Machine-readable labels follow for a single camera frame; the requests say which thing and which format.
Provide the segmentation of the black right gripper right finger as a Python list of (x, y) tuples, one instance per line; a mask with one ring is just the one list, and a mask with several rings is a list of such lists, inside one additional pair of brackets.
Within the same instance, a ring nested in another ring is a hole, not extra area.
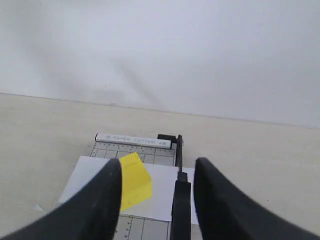
[(252, 200), (205, 157), (195, 162), (193, 198), (204, 240), (319, 239)]

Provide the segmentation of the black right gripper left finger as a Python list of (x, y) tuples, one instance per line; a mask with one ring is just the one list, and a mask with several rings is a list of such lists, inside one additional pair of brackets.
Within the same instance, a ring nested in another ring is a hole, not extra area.
[(120, 215), (122, 170), (113, 158), (73, 197), (4, 240), (112, 240)]

